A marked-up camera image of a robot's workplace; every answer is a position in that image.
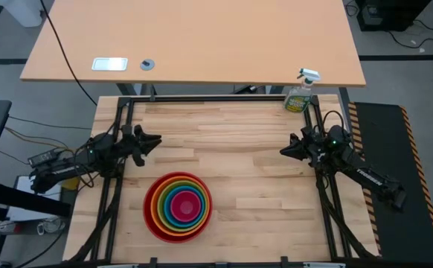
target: spray bottle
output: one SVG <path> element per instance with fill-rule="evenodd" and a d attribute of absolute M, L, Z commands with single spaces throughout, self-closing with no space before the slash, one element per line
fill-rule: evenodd
<path fill-rule="evenodd" d="M 298 79 L 304 77 L 300 86 L 289 90 L 284 100 L 284 108 L 290 112 L 303 112 L 311 101 L 311 86 L 314 81 L 320 81 L 321 76 L 317 71 L 302 68 L 299 71 Z"/>

